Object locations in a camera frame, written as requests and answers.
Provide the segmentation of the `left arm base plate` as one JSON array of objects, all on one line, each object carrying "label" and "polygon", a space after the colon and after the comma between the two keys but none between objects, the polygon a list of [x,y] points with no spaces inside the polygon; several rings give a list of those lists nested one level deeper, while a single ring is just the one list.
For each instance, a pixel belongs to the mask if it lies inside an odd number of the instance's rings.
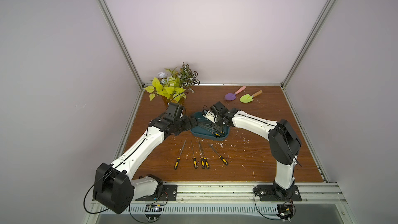
[{"label": "left arm base plate", "polygon": [[154,192],[154,194],[149,196],[143,196],[141,198],[136,199],[136,201],[176,201],[178,193],[178,186],[172,184],[162,184],[158,186]]}]

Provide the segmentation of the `teal plastic storage box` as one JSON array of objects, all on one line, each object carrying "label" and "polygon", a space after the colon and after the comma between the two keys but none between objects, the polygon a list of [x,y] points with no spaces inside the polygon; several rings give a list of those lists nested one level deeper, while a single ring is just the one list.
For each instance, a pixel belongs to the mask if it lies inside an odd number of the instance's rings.
[{"label": "teal plastic storage box", "polygon": [[210,120],[206,119],[201,112],[196,112],[193,117],[197,120],[198,125],[190,130],[197,138],[209,139],[213,141],[224,141],[230,133],[228,125],[220,125],[213,127]]}]

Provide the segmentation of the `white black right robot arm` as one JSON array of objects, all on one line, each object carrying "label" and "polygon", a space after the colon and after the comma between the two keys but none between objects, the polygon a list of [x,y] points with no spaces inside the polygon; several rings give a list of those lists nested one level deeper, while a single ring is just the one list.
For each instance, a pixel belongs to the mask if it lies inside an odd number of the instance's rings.
[{"label": "white black right robot arm", "polygon": [[294,177],[302,142],[287,120],[271,121],[236,108],[228,110],[221,102],[204,110],[203,116],[219,133],[228,126],[250,131],[266,139],[276,160],[276,176],[273,184],[268,185],[269,197],[276,201],[302,200]]}]

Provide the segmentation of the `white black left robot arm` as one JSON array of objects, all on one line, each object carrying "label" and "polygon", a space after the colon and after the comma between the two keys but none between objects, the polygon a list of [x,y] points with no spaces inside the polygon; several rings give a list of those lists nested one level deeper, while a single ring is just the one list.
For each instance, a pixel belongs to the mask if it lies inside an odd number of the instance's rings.
[{"label": "white black left robot arm", "polygon": [[153,175],[135,179],[141,164],[170,135],[179,135],[198,125],[196,118],[183,113],[184,107],[170,103],[165,112],[151,120],[144,134],[124,154],[95,172],[93,199],[116,214],[144,197],[160,199],[163,180]]}]

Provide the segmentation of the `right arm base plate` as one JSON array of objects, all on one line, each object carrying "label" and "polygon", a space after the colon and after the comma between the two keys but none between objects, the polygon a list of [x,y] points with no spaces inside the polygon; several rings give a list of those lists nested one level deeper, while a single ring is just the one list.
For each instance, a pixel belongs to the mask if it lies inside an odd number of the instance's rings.
[{"label": "right arm base plate", "polygon": [[253,192],[256,196],[260,197],[260,201],[269,201],[269,202],[302,201],[302,197],[297,185],[292,185],[289,189],[283,189],[277,184],[257,185],[253,189]]}]

